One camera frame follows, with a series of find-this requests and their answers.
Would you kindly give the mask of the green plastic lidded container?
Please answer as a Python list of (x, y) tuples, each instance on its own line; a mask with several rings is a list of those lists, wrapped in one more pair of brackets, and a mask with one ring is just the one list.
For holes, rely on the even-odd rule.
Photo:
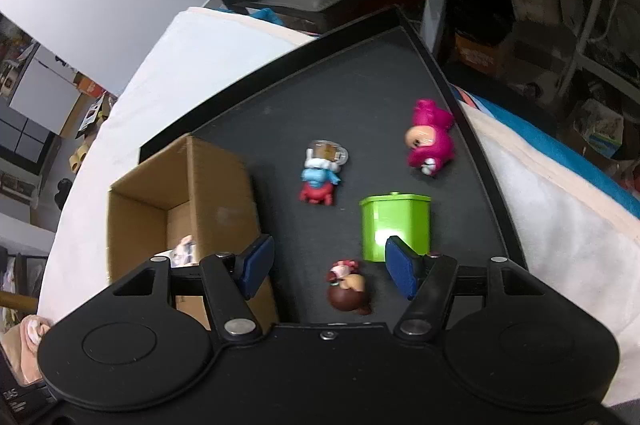
[(385, 243), (400, 237), (418, 255), (431, 252), (431, 198), (423, 194), (390, 192), (359, 202), (362, 258), (384, 263)]

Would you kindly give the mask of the brown-haired small figurine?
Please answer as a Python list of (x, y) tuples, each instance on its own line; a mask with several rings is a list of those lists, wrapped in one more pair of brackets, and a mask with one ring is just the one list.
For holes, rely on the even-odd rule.
[(360, 272), (357, 260), (337, 260), (326, 276), (328, 281), (328, 301), (341, 312), (357, 312), (370, 315), (370, 294), (366, 278)]

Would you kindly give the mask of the magenta dinosaur costume figurine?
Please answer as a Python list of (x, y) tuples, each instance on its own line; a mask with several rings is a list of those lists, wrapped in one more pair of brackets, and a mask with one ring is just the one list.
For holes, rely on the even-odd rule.
[(432, 99), (420, 99), (413, 108), (412, 125), (406, 131), (408, 164), (423, 175), (434, 177), (454, 159), (454, 141), (449, 130), (454, 117)]

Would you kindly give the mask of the lavender block figurine toy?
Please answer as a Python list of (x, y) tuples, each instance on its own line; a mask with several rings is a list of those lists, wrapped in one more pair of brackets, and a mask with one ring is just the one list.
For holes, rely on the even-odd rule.
[(179, 244), (166, 252), (156, 254), (156, 257), (164, 257), (169, 260), (171, 268), (183, 268), (196, 266), (198, 259), (196, 258), (196, 246), (193, 237), (186, 235)]

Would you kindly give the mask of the brown cardboard box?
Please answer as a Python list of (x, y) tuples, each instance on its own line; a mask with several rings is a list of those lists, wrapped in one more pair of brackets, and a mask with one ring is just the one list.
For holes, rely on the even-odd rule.
[(184, 135), (108, 191), (106, 260), (111, 283), (185, 237), (195, 259), (240, 254), (260, 236), (250, 176), (228, 150)]

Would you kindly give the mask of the blue figurine with beer mug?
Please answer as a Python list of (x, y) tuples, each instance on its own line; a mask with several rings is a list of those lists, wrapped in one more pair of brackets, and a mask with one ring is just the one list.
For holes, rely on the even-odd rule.
[(341, 182), (340, 171), (348, 158), (348, 151), (337, 142), (323, 139), (311, 141), (300, 174), (303, 185), (299, 200), (331, 206), (334, 189)]

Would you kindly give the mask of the black tray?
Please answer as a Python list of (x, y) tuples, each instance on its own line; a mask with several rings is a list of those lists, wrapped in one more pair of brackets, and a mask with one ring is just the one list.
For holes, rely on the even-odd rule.
[[(407, 162), (414, 105), (433, 99), (456, 119), (456, 155), (435, 177)], [(525, 257), (494, 172), (435, 59), (405, 16), (388, 8), (300, 46), (207, 97), (146, 141), (149, 159), (191, 133), (244, 162), (259, 223), (272, 235), (270, 281), (284, 323), (342, 322), (326, 299), (326, 273), (362, 251), (360, 202), (373, 194), (425, 194), (431, 247), (464, 268)], [(326, 139), (349, 159), (334, 202), (300, 200), (307, 145)]]

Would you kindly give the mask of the white bed blanket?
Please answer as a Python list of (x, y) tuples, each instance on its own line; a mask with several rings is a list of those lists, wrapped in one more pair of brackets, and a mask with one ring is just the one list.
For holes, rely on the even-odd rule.
[[(39, 315), (60, 320), (107, 286), (111, 184), (140, 147), (200, 101), (308, 42), (247, 16), (192, 7), (172, 20), (99, 130), (68, 197), (44, 271)], [(486, 101), (466, 107), (533, 273), (604, 323), (620, 344), (608, 405), (639, 396), (639, 220), (540, 152)]]

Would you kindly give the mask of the yellow slippers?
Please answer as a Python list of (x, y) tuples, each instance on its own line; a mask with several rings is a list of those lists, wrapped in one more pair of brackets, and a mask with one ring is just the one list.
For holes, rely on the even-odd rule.
[(91, 148), (92, 141), (85, 140), (68, 158), (68, 165), (73, 174), (77, 174)]

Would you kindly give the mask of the orange cardboard box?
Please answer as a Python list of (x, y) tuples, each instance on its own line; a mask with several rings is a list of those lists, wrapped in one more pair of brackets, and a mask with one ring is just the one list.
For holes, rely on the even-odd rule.
[(473, 70), (493, 78), (498, 78), (503, 73), (510, 51), (510, 38), (496, 46), (490, 46), (473, 42), (460, 34), (454, 37), (457, 59)]

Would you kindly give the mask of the blue blanket edge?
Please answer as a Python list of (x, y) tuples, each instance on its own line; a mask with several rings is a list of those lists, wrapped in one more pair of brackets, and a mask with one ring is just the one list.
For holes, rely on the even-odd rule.
[(591, 185), (622, 205), (630, 214), (639, 217), (639, 200), (619, 184), (616, 184), (611, 177), (608, 177), (605, 172), (599, 170), (596, 165), (590, 163), (586, 158), (562, 144), (558, 139), (549, 136), (533, 124), (523, 120), (518, 115), (506, 111), (506, 109), (497, 106), (497, 104), (474, 96), (458, 86), (451, 85), (450, 88), (454, 96), (462, 104), (467, 104), (473, 109), (480, 110), (480, 112), (506, 125), (534, 149), (584, 178), (586, 182), (590, 182)]

